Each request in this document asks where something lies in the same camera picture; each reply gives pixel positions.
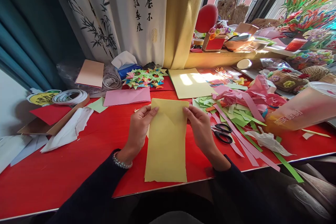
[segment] folded yellow paper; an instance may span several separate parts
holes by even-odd
[[[189,102],[152,99],[159,111],[150,123],[145,182],[187,182],[186,130],[183,107]]]
[[[169,69],[169,75],[179,99],[210,96],[211,93],[216,93],[196,68]]]

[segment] hand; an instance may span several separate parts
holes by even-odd
[[[149,124],[159,110],[158,107],[152,110],[150,107],[150,105],[144,106],[131,116],[127,143],[117,154],[119,161],[131,163],[144,146]]]
[[[195,143],[217,171],[230,169],[231,163],[218,150],[212,136],[210,118],[200,109],[189,105],[183,112],[188,117],[187,123],[191,125]]]

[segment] red balloon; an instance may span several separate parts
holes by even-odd
[[[199,33],[207,33],[211,27],[216,24],[218,19],[218,9],[215,5],[204,5],[198,13],[196,21],[196,31]]]

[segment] white curtain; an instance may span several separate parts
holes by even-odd
[[[138,64],[163,64],[167,0],[67,0],[97,61],[129,51]]]

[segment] table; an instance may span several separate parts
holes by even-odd
[[[151,97],[177,100],[175,91],[151,92]],[[79,134],[78,141],[48,153],[34,152],[13,167],[7,167],[0,174],[0,219],[59,208],[114,149],[123,147],[127,141],[131,114],[135,109],[147,104],[149,102],[113,106],[101,114],[94,112],[85,130]],[[283,146],[290,153],[296,154],[286,157],[287,161],[336,153],[336,134],[328,128],[328,125],[316,125],[309,129],[329,134],[331,138],[314,135],[305,140],[302,137],[303,131],[282,135]],[[247,158],[239,157],[229,145],[214,139],[219,150],[227,154],[241,171],[259,168],[253,167]],[[188,183],[212,178],[214,176],[212,167],[195,145],[189,125],[185,142]],[[271,151],[263,149],[268,158],[279,163]],[[114,197],[181,184],[145,183],[146,155],[147,140],[133,161],[133,167],[121,179]],[[260,159],[258,163],[260,168],[267,166]]]

